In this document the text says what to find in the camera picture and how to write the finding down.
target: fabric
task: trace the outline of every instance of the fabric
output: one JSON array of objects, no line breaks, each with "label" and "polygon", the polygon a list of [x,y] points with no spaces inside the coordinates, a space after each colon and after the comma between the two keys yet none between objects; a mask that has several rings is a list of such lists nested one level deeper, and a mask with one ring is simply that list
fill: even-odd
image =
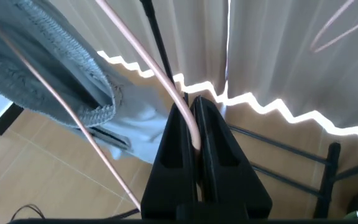
[{"label": "fabric", "polygon": [[[309,51],[320,28],[345,1],[153,0],[153,4],[173,73],[182,73],[186,86],[209,81],[220,95],[227,82],[229,99],[251,92],[266,106],[281,98],[294,116],[317,110],[345,128],[358,126],[358,29],[317,54]],[[96,50],[148,70],[95,2],[51,2]],[[141,3],[107,2],[159,62]],[[357,23],[355,1],[317,46]]]},{"label": "fabric", "polygon": [[[168,117],[156,92],[118,74],[48,1],[0,0],[0,28],[114,158],[153,163]],[[0,94],[82,135],[1,38]]]}]

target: black metal rack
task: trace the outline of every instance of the black metal rack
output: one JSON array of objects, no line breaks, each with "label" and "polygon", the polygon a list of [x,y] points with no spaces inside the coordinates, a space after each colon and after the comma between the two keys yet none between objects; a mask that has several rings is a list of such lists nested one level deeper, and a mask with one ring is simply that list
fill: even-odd
[{"label": "black metal rack", "polygon": [[[165,68],[165,71],[166,71],[168,77],[173,82],[172,71],[169,66],[167,53],[165,51],[161,33],[158,28],[157,20],[155,18],[154,7],[152,4],[152,1],[151,0],[140,0],[140,1],[143,4],[146,16],[149,18],[149,23],[152,28],[152,32],[153,32],[153,35],[154,35],[154,38],[155,38],[155,41],[156,41],[156,44],[158,47],[158,51],[160,53],[160,56],[161,56],[161,59],[162,59],[163,65],[164,65],[164,68]],[[186,99],[186,102],[188,103],[188,96],[186,93],[185,93],[185,99]],[[266,138],[265,136],[261,136],[257,133],[253,133],[252,131],[248,131],[246,129],[243,129],[243,128],[240,128],[237,126],[233,126],[230,124],[228,126],[230,127],[231,130],[237,131],[238,133],[245,134],[249,137],[266,142],[268,144],[279,147],[286,151],[290,151],[290,152],[297,154],[299,156],[302,156],[307,159],[311,159],[313,161],[324,164],[324,166],[325,166],[324,174],[323,174],[323,179],[321,181],[321,185],[320,185],[319,189],[314,189],[310,186],[298,183],[294,180],[291,180],[287,177],[284,177],[280,174],[277,174],[271,170],[265,169],[265,168],[258,166],[256,164],[252,165],[252,168],[258,172],[261,172],[265,175],[273,177],[274,179],[277,179],[277,180],[282,181],[288,185],[291,185],[292,187],[295,187],[297,189],[300,189],[304,192],[307,192],[309,194],[316,196],[318,198],[318,200],[317,200],[316,208],[314,210],[313,218],[327,218],[329,204],[331,202],[331,194],[333,191],[334,183],[336,181],[346,179],[348,177],[358,174],[358,166],[355,166],[353,168],[345,170],[344,172],[336,174],[337,168],[338,168],[339,154],[341,151],[341,145],[337,142],[334,142],[329,145],[327,158],[322,158],[322,157],[310,154],[308,152],[302,151],[300,149],[297,149],[295,147],[291,147],[286,144],[274,141],[273,139]]]}]

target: curtain fold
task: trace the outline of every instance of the curtain fold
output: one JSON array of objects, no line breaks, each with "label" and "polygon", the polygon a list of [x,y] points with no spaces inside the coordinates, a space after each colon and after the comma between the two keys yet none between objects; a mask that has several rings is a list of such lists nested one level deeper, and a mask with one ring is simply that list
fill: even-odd
[{"label": "curtain fold", "polygon": [[[96,50],[149,69],[94,1],[51,2]],[[162,67],[140,1],[107,2]],[[318,53],[310,44],[344,2],[153,0],[173,74],[186,86],[209,81],[220,95],[227,82],[229,99],[251,92],[266,106],[280,98],[294,116],[317,110],[341,128],[358,126],[358,29]],[[355,1],[317,46],[357,23]]]}]

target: tile floor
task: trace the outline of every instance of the tile floor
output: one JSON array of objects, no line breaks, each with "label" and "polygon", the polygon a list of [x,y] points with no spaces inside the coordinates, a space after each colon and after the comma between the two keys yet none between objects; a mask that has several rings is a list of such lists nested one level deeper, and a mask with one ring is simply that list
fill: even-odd
[{"label": "tile floor", "polygon": [[[154,86],[169,108],[172,100],[155,78],[115,65],[138,85]],[[212,99],[204,91],[203,96]],[[278,112],[260,115],[249,105],[226,108],[225,119],[253,132],[302,150],[326,156],[329,143],[340,141],[339,170],[358,164],[358,137],[327,134],[307,121],[288,124]],[[303,184],[318,188],[323,166],[279,150],[264,142],[233,133],[251,162],[272,169]],[[141,199],[151,165],[136,158],[113,161],[137,198]],[[258,173],[273,200],[270,218],[311,218],[316,199],[266,175]],[[358,193],[358,176],[334,186],[329,217],[341,218],[351,197]],[[114,177],[90,145],[46,117],[25,110],[0,136],[0,223],[7,223],[22,205],[34,203],[46,217],[102,218],[134,208]],[[18,216],[36,217],[24,210]]]}]

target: pink cable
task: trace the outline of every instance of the pink cable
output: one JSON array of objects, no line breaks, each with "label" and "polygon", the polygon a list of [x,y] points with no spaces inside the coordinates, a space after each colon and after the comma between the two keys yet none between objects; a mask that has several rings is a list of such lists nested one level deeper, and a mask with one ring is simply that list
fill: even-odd
[{"label": "pink cable", "polygon": [[124,34],[125,38],[131,43],[131,45],[135,48],[137,53],[142,57],[142,59],[154,72],[158,80],[160,80],[160,83],[168,91],[169,95],[172,97],[175,104],[178,106],[180,113],[183,115],[186,121],[186,124],[190,130],[191,143],[193,147],[197,150],[200,150],[201,138],[196,121],[192,113],[190,112],[189,108],[187,107],[187,104],[185,103],[185,101],[183,101],[182,97],[178,94],[177,89],[175,88],[173,83],[168,79],[167,75],[162,71],[162,69],[155,62],[155,60],[146,52],[142,44],[136,39],[133,33],[123,23],[123,21],[109,6],[109,4],[107,4],[105,0],[96,0],[96,2],[102,8],[102,10],[107,14],[110,20],[112,20],[112,22],[117,26],[117,28],[121,31],[121,33]]},{"label": "pink cable", "polygon": [[346,35],[349,35],[351,32],[355,31],[356,29],[358,29],[358,24],[355,25],[354,27],[352,27],[351,29],[347,30],[346,32],[344,32],[343,34],[335,37],[333,40],[330,40],[327,44],[322,45],[321,47],[318,47],[317,49],[315,48],[315,45],[317,43],[317,41],[320,39],[320,37],[323,35],[323,33],[326,32],[326,30],[328,29],[328,27],[354,2],[354,0],[347,0],[336,12],[335,14],[327,21],[327,23],[325,23],[325,25],[323,26],[323,28],[321,28],[321,30],[317,33],[316,37],[313,39],[311,45],[310,45],[310,50],[313,51],[314,53],[317,53],[319,51],[324,50],[325,48],[329,47],[330,45],[334,44],[335,42],[339,41],[340,39],[342,39],[343,37],[345,37]]},{"label": "pink cable", "polygon": [[96,150],[96,152],[99,154],[99,156],[102,158],[105,165],[109,168],[109,170],[112,172],[112,174],[115,176],[115,178],[118,180],[118,182],[121,184],[122,188],[125,190],[125,192],[128,194],[128,196],[131,198],[131,200],[134,202],[135,206],[140,211],[140,203],[136,199],[136,197],[132,194],[131,190],[129,190],[128,186],[125,184],[124,180],[121,178],[121,176],[118,174],[118,172],[115,170],[115,168],[111,165],[110,161],[104,155],[104,152],[100,149],[98,144],[94,141],[90,133],[86,130],[80,119],[77,117],[77,115],[74,113],[74,111],[70,108],[70,106],[67,105],[65,100],[61,98],[61,96],[49,85],[49,83],[41,76],[41,74],[23,57],[23,55],[15,48],[15,46],[11,43],[11,41],[6,37],[5,33],[0,29],[0,37],[4,40],[4,42],[11,48],[11,50],[22,60],[22,62],[26,65],[26,67],[35,75],[35,77],[38,78],[38,80],[48,89],[48,91],[56,98],[56,100],[59,101],[59,103],[67,110],[67,112],[70,114],[70,116],[74,119],[75,123],[80,127],[81,131],[84,133],[88,141],[91,143],[93,148]]}]

